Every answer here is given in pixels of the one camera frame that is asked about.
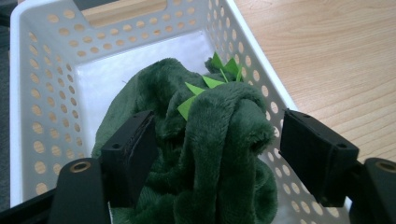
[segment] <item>wood grain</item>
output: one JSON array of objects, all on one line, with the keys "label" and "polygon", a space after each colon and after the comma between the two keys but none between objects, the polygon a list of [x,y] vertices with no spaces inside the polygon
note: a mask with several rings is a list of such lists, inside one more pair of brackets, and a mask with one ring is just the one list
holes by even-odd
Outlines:
[{"label": "wood grain", "polygon": [[395,1],[235,3],[302,112],[396,161]]}]

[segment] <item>green plush toy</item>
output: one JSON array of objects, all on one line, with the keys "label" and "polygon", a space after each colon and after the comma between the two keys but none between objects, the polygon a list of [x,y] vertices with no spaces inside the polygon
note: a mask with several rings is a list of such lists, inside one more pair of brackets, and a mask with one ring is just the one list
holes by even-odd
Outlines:
[{"label": "green plush toy", "polygon": [[136,208],[112,209],[114,223],[270,223],[276,182],[257,156],[272,142],[261,93],[239,82],[236,63],[215,54],[210,74],[164,59],[137,73],[113,100],[92,156],[133,114],[153,110],[160,152]]}]

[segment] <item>basket hole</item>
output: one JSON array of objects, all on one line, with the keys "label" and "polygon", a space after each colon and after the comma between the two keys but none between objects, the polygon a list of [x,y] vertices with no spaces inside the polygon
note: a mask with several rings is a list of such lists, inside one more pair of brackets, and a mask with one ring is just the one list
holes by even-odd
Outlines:
[{"label": "basket hole", "polygon": [[187,13],[189,13],[190,15],[194,14],[194,12],[195,12],[195,8],[194,7],[189,7],[187,9]]},{"label": "basket hole", "polygon": [[42,174],[46,173],[46,170],[47,170],[47,168],[46,168],[46,164],[44,164],[44,162],[42,162],[42,161],[37,161],[37,162],[35,163],[35,171],[36,171],[38,174],[42,175]]},{"label": "basket hole", "polygon": [[77,141],[76,141],[76,143],[77,143],[77,145],[79,146],[79,147],[81,147],[82,146],[82,140],[81,140],[81,138],[80,137],[78,137],[77,138]]},{"label": "basket hole", "polygon": [[255,81],[259,81],[260,80],[260,73],[257,70],[253,71],[253,78]]},{"label": "basket hole", "polygon": [[38,84],[38,83],[40,82],[40,79],[38,79],[38,76],[37,76],[35,73],[31,73],[31,74],[30,74],[30,79],[32,79],[32,81],[33,81],[35,84]]},{"label": "basket hole", "polygon": [[268,155],[268,159],[270,159],[270,161],[274,161],[274,156],[271,154],[271,152],[267,152]]},{"label": "basket hole", "polygon": [[134,36],[131,36],[131,37],[129,37],[128,39],[129,39],[129,41],[131,41],[131,42],[135,42],[135,41],[136,41],[136,37],[134,37]]},{"label": "basket hole", "polygon": [[46,150],[43,143],[40,141],[35,141],[33,143],[33,148],[35,149],[35,152],[37,152],[37,153],[43,153]]},{"label": "basket hole", "polygon": [[54,14],[49,14],[48,17],[47,17],[47,20],[50,21],[50,22],[55,23],[55,22],[59,21],[59,17],[57,15],[54,15]]},{"label": "basket hole", "polygon": [[69,41],[69,46],[72,48],[75,48],[78,46],[78,41],[77,40],[70,40]]},{"label": "basket hole", "polygon": [[70,75],[67,75],[67,79],[69,79],[69,81],[70,82],[73,82],[74,80],[73,80],[73,77],[72,76],[70,76]]},{"label": "basket hole", "polygon": [[49,82],[47,82],[46,87],[48,91],[53,92],[53,86]]},{"label": "basket hole", "polygon": [[75,98],[70,98],[70,102],[72,103],[72,105],[77,105],[77,101]]},{"label": "basket hole", "polygon": [[132,31],[132,26],[129,24],[123,25],[122,30],[125,32],[130,32],[130,31]]},{"label": "basket hole", "polygon": [[303,210],[304,210],[307,214],[310,214],[310,213],[311,213],[311,209],[309,208],[308,204],[306,204],[306,202],[301,202],[301,207],[303,208]]},{"label": "basket hole", "polygon": [[58,131],[57,131],[56,129],[53,129],[53,128],[51,128],[51,129],[49,130],[49,135],[50,135],[52,138],[59,138],[59,133],[58,133]]},{"label": "basket hole", "polygon": [[37,193],[37,195],[41,195],[45,192],[47,192],[49,189],[47,188],[47,185],[44,183],[39,183],[35,186],[35,193]]},{"label": "basket hole", "polygon": [[179,23],[177,24],[177,27],[178,27],[179,29],[183,28],[183,27],[184,27],[184,22],[179,22]]},{"label": "basket hole", "polygon": [[31,59],[30,60],[30,65],[32,65],[33,68],[38,69],[38,63],[36,60]]},{"label": "basket hole", "polygon": [[32,32],[29,32],[29,37],[33,42],[37,42],[37,37]]},{"label": "basket hole", "polygon": [[268,88],[266,86],[262,86],[262,95],[268,97]]},{"label": "basket hole", "polygon": [[323,209],[321,208],[320,204],[317,202],[312,202],[312,207],[318,215],[323,216]]},{"label": "basket hole", "polygon": [[92,42],[92,38],[91,38],[90,36],[84,36],[84,37],[82,38],[82,41],[84,41],[84,43],[89,44],[89,43]]},{"label": "basket hole", "polygon": [[71,92],[72,94],[75,93],[75,90],[74,90],[74,88],[73,88],[72,86],[69,86],[69,90],[70,90],[70,92]]},{"label": "basket hole", "polygon": [[49,112],[49,120],[56,123],[57,119],[53,112]]},{"label": "basket hole", "polygon": [[294,211],[300,213],[300,206],[295,201],[291,201],[291,207],[293,207]]},{"label": "basket hole", "polygon": [[46,62],[47,65],[51,66],[52,62],[50,61],[50,59],[46,56],[44,57],[44,61]]},{"label": "basket hole", "polygon": [[92,48],[90,49],[90,51],[91,51],[92,53],[97,53],[97,52],[99,52],[99,48],[97,48],[97,47],[92,47]]},{"label": "basket hole", "polygon": [[111,48],[113,48],[113,47],[111,46],[111,44],[108,44],[108,43],[107,43],[107,44],[104,44],[104,45],[103,45],[103,48],[104,48],[104,49],[111,49]]},{"label": "basket hole", "polygon": [[165,27],[165,31],[172,32],[173,31],[173,27],[172,26],[166,26]]},{"label": "basket hole", "polygon": [[70,10],[70,9],[67,9],[67,10],[64,11],[64,16],[67,19],[71,20],[71,19],[74,19],[76,17],[76,13],[74,11]]},{"label": "basket hole", "polygon": [[58,71],[59,75],[63,75],[64,74],[64,70],[62,70],[61,67],[57,67],[56,71]]},{"label": "basket hole", "polygon": [[41,97],[40,92],[37,89],[32,89],[31,94],[36,99],[40,99],[40,97]]},{"label": "basket hole", "polygon": [[233,56],[233,58],[235,59],[236,63],[239,63],[239,55],[238,55],[238,54],[235,54],[235,55]]},{"label": "basket hole", "polygon": [[85,27],[82,24],[76,24],[74,26],[75,30],[78,32],[83,32],[85,30]]},{"label": "basket hole", "polygon": [[138,22],[136,23],[136,26],[137,26],[138,28],[144,28],[144,27],[146,26],[146,24],[145,24],[143,21],[138,21]]},{"label": "basket hole", "polygon": [[275,168],[275,173],[277,176],[279,176],[279,178],[282,178],[282,172],[279,170],[279,168],[277,168],[277,167]]},{"label": "basket hole", "polygon": [[291,183],[291,188],[296,194],[300,194],[300,188],[296,185],[296,183]]},{"label": "basket hole", "polygon": [[66,99],[66,95],[64,94],[63,91],[59,91],[59,96],[64,100]]},{"label": "basket hole", "polygon": [[47,76],[48,78],[52,78],[52,73],[51,73],[51,71],[48,70],[48,69],[46,69],[46,76]]},{"label": "basket hole", "polygon": [[29,50],[32,51],[32,53],[33,53],[35,56],[38,55],[38,51],[37,51],[37,49],[35,48],[35,46],[30,45],[30,46],[29,46]]},{"label": "basket hole", "polygon": [[96,35],[96,37],[98,37],[98,39],[105,39],[105,38],[106,38],[106,35],[105,35],[105,33],[98,33],[98,34]]},{"label": "basket hole", "polygon": [[87,55],[87,53],[86,53],[84,50],[79,50],[79,51],[77,52],[77,55],[78,55],[79,57],[84,57],[84,56]]},{"label": "basket hole", "polygon": [[233,29],[233,40],[236,40],[236,31]]},{"label": "basket hole", "polygon": [[75,119],[78,119],[78,112],[76,110],[73,110],[72,114]]},{"label": "basket hole", "polygon": [[182,12],[182,11],[177,11],[177,12],[175,13],[175,16],[178,17],[178,18],[180,18],[180,17],[183,16],[183,12]]},{"label": "basket hole", "polygon": [[230,52],[233,52],[233,43],[229,43],[228,44],[228,50],[230,51]]},{"label": "basket hole", "polygon": [[277,104],[275,102],[271,102],[271,109],[272,111],[277,114],[277,112],[279,112],[279,109],[277,107]]},{"label": "basket hole", "polygon": [[38,105],[33,105],[32,106],[32,112],[36,115],[36,116],[41,116],[43,115],[40,106]]},{"label": "basket hole", "polygon": [[240,53],[243,53],[243,52],[244,52],[245,48],[244,48],[244,44],[242,44],[242,42],[239,42],[239,44],[238,44],[238,49],[239,49],[239,52],[240,52]]},{"label": "basket hole", "polygon": [[50,106],[52,106],[52,107],[55,106],[55,101],[52,99],[52,97],[47,98],[47,103],[48,103]]},{"label": "basket hole", "polygon": [[64,113],[67,113],[67,107],[65,105],[61,105],[61,110]]},{"label": "basket hole", "polygon": [[163,20],[164,21],[169,21],[171,19],[171,16],[169,14],[163,15]]},{"label": "basket hole", "polygon": [[268,121],[271,120],[270,112],[265,111],[265,118],[266,118]]},{"label": "basket hole", "polygon": [[47,45],[43,45],[44,51],[46,51],[48,54],[50,54],[50,48]]},{"label": "basket hole", "polygon": [[56,157],[60,157],[62,154],[61,149],[58,146],[52,146],[51,152],[52,152],[52,155],[54,155]]},{"label": "basket hole", "polygon": [[247,77],[247,69],[245,67],[242,67],[242,77]]},{"label": "basket hole", "polygon": [[279,153],[279,149],[277,149],[277,148],[274,148],[274,154],[275,154],[275,156],[278,158],[278,159],[280,159],[282,156],[280,155],[280,153]]},{"label": "basket hole", "polygon": [[78,132],[78,133],[79,133],[79,131],[81,131],[81,129],[79,128],[79,125],[78,125],[77,123],[75,123],[75,130],[76,130],[76,132]]},{"label": "basket hole", "polygon": [[74,159],[74,152],[73,152],[73,150],[70,149],[70,148],[67,149],[67,150],[66,150],[66,156],[67,156],[67,158],[70,159],[70,160]]},{"label": "basket hole", "polygon": [[291,194],[290,188],[287,184],[283,184],[283,190],[285,190],[287,194]]},{"label": "basket hole", "polygon": [[34,122],[32,128],[35,133],[43,133],[44,132],[43,126],[38,122]]},{"label": "basket hole", "polygon": [[290,175],[290,169],[286,165],[282,165],[282,170],[285,175]]},{"label": "basket hole", "polygon": [[251,59],[250,59],[250,56],[246,56],[246,58],[245,58],[245,63],[246,63],[246,65],[247,65],[247,67],[250,67],[251,66]]},{"label": "basket hole", "polygon": [[66,28],[61,28],[61,29],[59,29],[59,34],[60,35],[70,35],[70,31]]},{"label": "basket hole", "polygon": [[59,175],[59,172],[61,172],[62,166],[58,163],[56,163],[55,165],[53,165],[53,173],[55,173],[56,175]]},{"label": "basket hole", "polygon": [[124,41],[123,40],[117,40],[116,41],[116,45],[117,46],[122,46],[122,45],[124,45]]},{"label": "basket hole", "polygon": [[228,17],[225,19],[225,26],[226,26],[227,28],[230,28],[230,26],[231,26],[230,18],[228,18]]},{"label": "basket hole", "polygon": [[334,207],[328,207],[326,208],[327,211],[332,215],[333,217],[340,217],[340,214],[338,213],[338,209]]},{"label": "basket hole", "polygon": [[143,34],[142,34],[142,38],[143,38],[143,39],[149,38],[149,34],[148,34],[148,33],[143,33]]},{"label": "basket hole", "polygon": [[118,29],[115,29],[115,28],[110,30],[110,34],[111,35],[118,35],[119,33],[120,33],[120,31]]},{"label": "basket hole", "polygon": [[70,136],[69,133],[64,135],[64,141],[70,143],[72,141],[72,137]]},{"label": "basket hole", "polygon": [[70,125],[70,124],[69,124],[69,120],[68,120],[68,119],[64,119],[64,120],[63,120],[63,124],[64,124],[64,127],[65,127],[65,128],[68,128],[69,125]]}]

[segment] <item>green felt spike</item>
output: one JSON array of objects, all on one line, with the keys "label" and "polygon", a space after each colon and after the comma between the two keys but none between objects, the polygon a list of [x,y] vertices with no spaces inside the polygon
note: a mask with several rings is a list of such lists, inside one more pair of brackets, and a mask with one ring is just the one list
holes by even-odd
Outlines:
[{"label": "green felt spike", "polygon": [[212,65],[217,67],[218,69],[223,68],[223,64],[221,62],[220,56],[215,52],[212,59]]},{"label": "green felt spike", "polygon": [[187,101],[183,102],[180,106],[177,107],[178,112],[180,112],[181,116],[183,116],[184,120],[189,118],[189,111],[191,108],[192,102],[194,102],[196,96],[192,96]]},{"label": "green felt spike", "polygon": [[219,85],[224,84],[224,82],[221,81],[217,81],[215,79],[212,79],[210,77],[202,77],[204,79],[204,82],[206,83],[206,85],[210,88],[213,89]]},{"label": "green felt spike", "polygon": [[205,91],[204,89],[201,89],[199,87],[193,86],[188,82],[185,82],[186,86],[189,88],[190,91],[192,91],[192,93],[194,93],[194,95],[199,95],[201,94],[203,91]]}]

